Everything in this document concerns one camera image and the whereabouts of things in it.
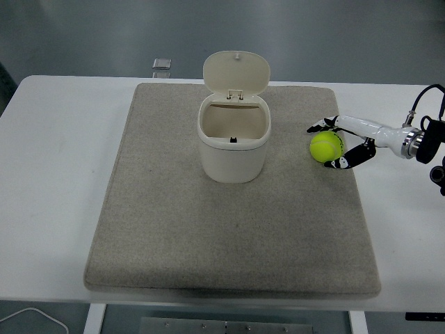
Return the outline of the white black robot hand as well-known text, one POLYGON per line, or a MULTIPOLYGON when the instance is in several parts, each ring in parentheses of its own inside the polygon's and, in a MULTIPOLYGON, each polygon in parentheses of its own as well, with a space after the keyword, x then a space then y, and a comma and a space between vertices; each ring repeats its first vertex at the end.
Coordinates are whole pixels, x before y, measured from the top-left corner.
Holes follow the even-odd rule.
POLYGON ((377 148, 389 148, 397 157, 412 159, 415 157, 414 128, 391 128, 370 120, 351 116, 332 116, 319 120, 307 132, 348 132, 364 139, 364 142, 349 149, 341 157, 327 161, 325 167, 336 169, 351 169, 376 154, 377 148))

